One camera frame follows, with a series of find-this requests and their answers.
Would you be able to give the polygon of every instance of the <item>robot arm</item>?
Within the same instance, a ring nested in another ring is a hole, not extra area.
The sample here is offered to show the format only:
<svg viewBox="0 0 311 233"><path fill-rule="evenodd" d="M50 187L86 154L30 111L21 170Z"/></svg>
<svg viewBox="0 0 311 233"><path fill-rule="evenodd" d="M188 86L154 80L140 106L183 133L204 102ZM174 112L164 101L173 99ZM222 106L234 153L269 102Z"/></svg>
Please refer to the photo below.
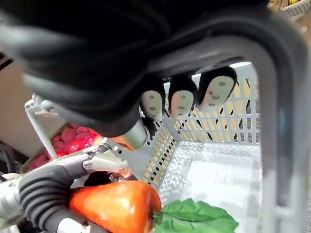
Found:
<svg viewBox="0 0 311 233"><path fill-rule="evenodd" d="M1 228L23 215L40 229L55 233L105 233L67 207L70 186L93 171L108 171L122 180L133 179L126 160L104 143L47 163L0 185Z"/></svg>

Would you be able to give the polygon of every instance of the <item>robotic hand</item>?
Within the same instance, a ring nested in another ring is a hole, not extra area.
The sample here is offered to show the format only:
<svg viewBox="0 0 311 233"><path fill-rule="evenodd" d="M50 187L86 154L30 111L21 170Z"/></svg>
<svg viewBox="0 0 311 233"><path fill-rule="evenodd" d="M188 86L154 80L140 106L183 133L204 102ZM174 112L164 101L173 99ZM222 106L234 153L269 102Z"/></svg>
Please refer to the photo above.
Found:
<svg viewBox="0 0 311 233"><path fill-rule="evenodd" d="M200 111L221 106L237 83L228 66L250 61L260 77L262 118L269 118L261 122L261 137L265 164L270 169L274 163L269 159L276 159L271 155L292 158L293 148L302 148L301 154L307 154L303 150L309 137L305 125L288 127L292 133L284 133L282 122L308 116L299 99L309 99L310 85L305 78L309 61L303 39L269 11L267 3L1 0L0 43L23 70L26 85L50 101L48 106L52 103L60 116L93 128L130 150L142 147L152 134L146 130L148 124L143 122L140 109L151 122L163 116L164 83L171 85L171 116L183 119L194 104ZM191 79L199 73L197 88ZM278 141L272 143L277 135ZM293 139L281 140L280 135ZM1 186L10 192L0 194L1 217L10 222L22 207L32 223L51 233L95 230L85 227L84 220L65 207L73 179L94 170L121 172L125 178L130 175L122 159L110 156L106 160L111 150L105 146L98 149L67 156L3 183ZM283 192L278 195L283 202ZM302 208L304 199L296 204ZM271 212L269 208L264 212L266 227L274 224ZM292 217L300 225L301 215Z"/></svg>
<svg viewBox="0 0 311 233"><path fill-rule="evenodd" d="M68 209L74 179L94 171L111 172L114 179L133 179L126 160L104 143L53 160L31 172L0 184L0 228L19 222L24 215L51 233L105 233L97 225Z"/></svg>

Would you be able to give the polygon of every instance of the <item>silver metal joint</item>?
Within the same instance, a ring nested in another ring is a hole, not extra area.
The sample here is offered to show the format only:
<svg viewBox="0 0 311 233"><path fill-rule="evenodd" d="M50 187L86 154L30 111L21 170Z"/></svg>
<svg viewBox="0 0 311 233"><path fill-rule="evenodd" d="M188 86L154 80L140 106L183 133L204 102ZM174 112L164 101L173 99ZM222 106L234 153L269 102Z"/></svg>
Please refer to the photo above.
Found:
<svg viewBox="0 0 311 233"><path fill-rule="evenodd" d="M118 157L114 150L108 149L105 152L97 150L92 152L91 158L85 160L82 166L89 173L93 171L107 171L119 174L123 178L131 176L131 169L125 159Z"/></svg>

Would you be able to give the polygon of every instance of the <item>green leaf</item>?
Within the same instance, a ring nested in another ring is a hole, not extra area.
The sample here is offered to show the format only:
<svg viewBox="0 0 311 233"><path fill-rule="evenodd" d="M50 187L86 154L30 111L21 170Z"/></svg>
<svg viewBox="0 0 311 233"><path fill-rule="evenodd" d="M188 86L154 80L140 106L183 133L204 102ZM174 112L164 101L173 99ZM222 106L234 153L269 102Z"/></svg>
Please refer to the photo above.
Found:
<svg viewBox="0 0 311 233"><path fill-rule="evenodd" d="M167 204L154 223L156 233L234 233L239 225L226 210L192 199Z"/></svg>

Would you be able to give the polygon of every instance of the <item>red apple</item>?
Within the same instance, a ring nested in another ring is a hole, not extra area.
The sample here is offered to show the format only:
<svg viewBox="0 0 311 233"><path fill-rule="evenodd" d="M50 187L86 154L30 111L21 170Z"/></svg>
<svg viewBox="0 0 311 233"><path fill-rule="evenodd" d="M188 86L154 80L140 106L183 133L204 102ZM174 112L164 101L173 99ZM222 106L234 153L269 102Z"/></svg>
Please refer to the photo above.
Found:
<svg viewBox="0 0 311 233"><path fill-rule="evenodd" d="M86 137L86 138L83 140L83 143L82 143L82 145L81 145L81 149L83 150L83 149L85 149L85 148L91 147L92 144L93 144L93 141L94 141L94 138L95 138L95 137L96 137L96 136L93 136L93 135Z"/></svg>
<svg viewBox="0 0 311 233"><path fill-rule="evenodd" d="M83 143L83 139L74 140L68 149L69 154L75 153L79 150L81 150L81 145Z"/></svg>

